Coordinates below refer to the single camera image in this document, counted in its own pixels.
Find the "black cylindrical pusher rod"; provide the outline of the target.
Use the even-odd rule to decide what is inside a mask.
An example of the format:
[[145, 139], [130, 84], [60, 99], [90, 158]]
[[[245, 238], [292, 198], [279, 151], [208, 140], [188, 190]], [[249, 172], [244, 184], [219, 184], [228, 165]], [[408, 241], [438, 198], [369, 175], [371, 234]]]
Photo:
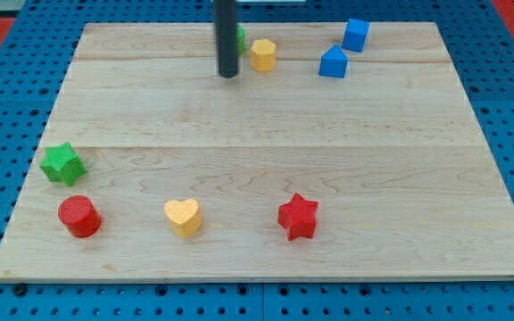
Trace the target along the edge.
[[238, 74], [236, 1], [214, 0], [213, 11], [218, 73], [233, 78]]

